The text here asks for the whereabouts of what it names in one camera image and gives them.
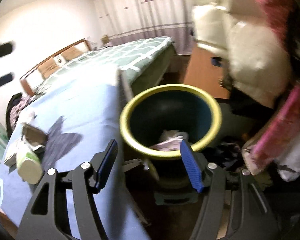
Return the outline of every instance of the headboard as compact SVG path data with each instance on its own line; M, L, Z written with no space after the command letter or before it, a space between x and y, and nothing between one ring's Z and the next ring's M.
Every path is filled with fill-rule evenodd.
M29 82L26 80L26 78L32 74L33 72L35 72L36 70L39 70L39 68L41 66L43 66L45 63L47 63L48 61L50 61L51 59L53 59L54 57L64 53L66 54L67 52L66 51L69 51L71 50L71 48L74 48L74 46L84 46L86 48L86 50L92 50L91 49L91 46L89 44L89 42L86 40L86 39L82 39L82 40L79 40L79 41L76 41L72 44L70 44L69 46L66 46L64 47L63 49L57 51L56 53L52 54L51 56L47 57L45 60L41 61L39 64L37 64L36 66L34 66L32 69L30 69L27 73L25 73L21 78L20 78L20 83L21 83L21 86L23 87L24 91L30 95L31 97L35 95L35 93L33 92L32 88L30 87L29 85ZM46 72L46 74L42 74L42 78L43 79L46 79L49 75L51 75L54 71L52 72Z

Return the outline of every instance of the wooden headboard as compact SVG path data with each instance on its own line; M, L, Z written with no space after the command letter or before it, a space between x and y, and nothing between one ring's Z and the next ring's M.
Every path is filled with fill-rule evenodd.
M23 87L24 91L30 95L31 97L35 95L35 93L33 92L32 88L30 87L28 81L26 80L26 78L32 74L33 72L35 72L42 64L44 64L45 62L47 62L48 60L50 60L51 58L54 58L56 56L58 56L59 54L65 52L66 50L70 49L71 47L75 46L75 45L79 45L83 43L88 50L92 50L90 44L88 43L88 41L86 39L82 39L79 41L76 41L72 44L70 44L69 46L64 47L63 49L57 51L56 53L52 54L51 56L47 57L45 60L41 61L39 64L37 64L36 66L34 66L32 69L30 69L27 73L25 73L21 78L20 78L20 83L21 86Z

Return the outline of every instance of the pink fabric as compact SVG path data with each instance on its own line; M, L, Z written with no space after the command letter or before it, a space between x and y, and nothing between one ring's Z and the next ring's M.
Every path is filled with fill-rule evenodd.
M287 144L300 131L300 84L290 92L289 97L266 132L251 151L252 161L263 168L280 156Z
M287 19L294 7L294 0L256 0L267 16L269 27L286 49Z

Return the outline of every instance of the trash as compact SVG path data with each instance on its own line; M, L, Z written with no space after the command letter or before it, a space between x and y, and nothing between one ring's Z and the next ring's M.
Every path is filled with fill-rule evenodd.
M180 132L178 130L163 130L160 136L159 143L151 146L151 149L169 152L180 150L180 143L182 140L188 139L188 134L186 132Z

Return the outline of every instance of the trash can with yellow rim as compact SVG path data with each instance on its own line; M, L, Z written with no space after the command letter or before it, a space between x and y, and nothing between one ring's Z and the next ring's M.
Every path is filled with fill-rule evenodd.
M217 101L193 86L169 84L136 95L123 109L120 131L126 143L151 159L173 160L180 151L163 152L149 147L164 130L185 131L194 151L204 149L219 132L222 114Z

